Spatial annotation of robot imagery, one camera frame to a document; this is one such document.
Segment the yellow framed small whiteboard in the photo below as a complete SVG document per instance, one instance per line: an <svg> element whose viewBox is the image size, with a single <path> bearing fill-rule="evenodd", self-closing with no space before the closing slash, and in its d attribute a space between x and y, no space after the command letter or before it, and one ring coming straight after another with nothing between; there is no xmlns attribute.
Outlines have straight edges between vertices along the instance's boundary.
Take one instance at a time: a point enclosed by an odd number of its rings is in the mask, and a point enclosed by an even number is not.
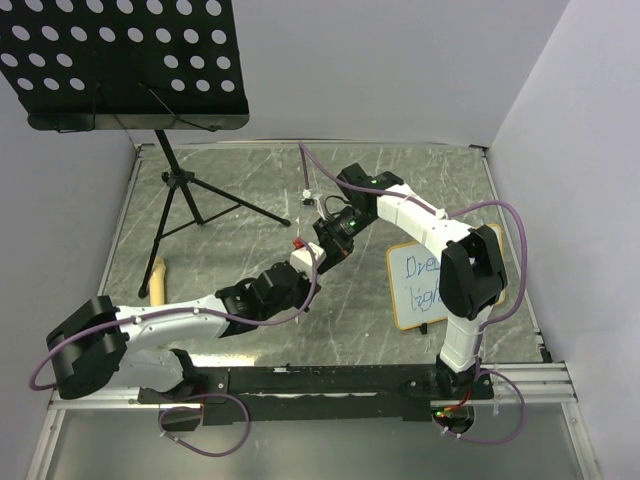
<svg viewBox="0 0 640 480"><path fill-rule="evenodd" d="M439 254L418 242L387 250L394 319L401 330L455 314L474 320L502 302L508 285L502 231L496 224L473 228Z"/></svg>

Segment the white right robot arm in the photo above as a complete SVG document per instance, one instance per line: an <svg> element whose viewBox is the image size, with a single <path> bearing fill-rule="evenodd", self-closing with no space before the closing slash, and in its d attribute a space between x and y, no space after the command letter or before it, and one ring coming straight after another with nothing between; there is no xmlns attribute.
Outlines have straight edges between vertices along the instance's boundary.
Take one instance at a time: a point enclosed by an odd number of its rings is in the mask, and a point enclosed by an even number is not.
<svg viewBox="0 0 640 480"><path fill-rule="evenodd" d="M347 206L313 224L325 252L318 272L345 260L353 251L355 236L377 219L426 247L438 261L438 290L447 310L445 340L435 363L436 384L448 398L466 394L477 371L480 325L508 284L496 233L487 225L472 227L451 219L391 172L370 176L354 163L341 170L336 184Z"/></svg>

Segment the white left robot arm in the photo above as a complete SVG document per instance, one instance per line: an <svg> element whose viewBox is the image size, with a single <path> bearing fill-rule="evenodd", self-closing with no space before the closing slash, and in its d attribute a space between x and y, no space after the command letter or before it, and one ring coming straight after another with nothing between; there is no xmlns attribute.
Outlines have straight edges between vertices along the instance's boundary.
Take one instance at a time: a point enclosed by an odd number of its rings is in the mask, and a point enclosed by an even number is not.
<svg viewBox="0 0 640 480"><path fill-rule="evenodd" d="M166 344L196 337L226 338L276 326L307 310L318 292L317 263L278 262L256 278L196 300L157 307L116 306L96 296L47 338L47 363L64 400L113 384L166 393L177 402L198 387L187 353Z"/></svg>

